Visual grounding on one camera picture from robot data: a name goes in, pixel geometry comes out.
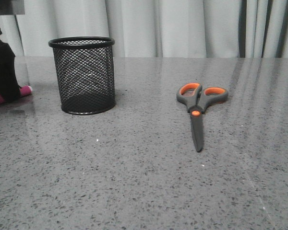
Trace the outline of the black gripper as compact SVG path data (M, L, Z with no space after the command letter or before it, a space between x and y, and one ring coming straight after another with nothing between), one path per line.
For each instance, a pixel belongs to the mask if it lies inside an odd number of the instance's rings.
M7 102L13 102L21 97L14 60L15 54L10 46L0 40L0 96Z

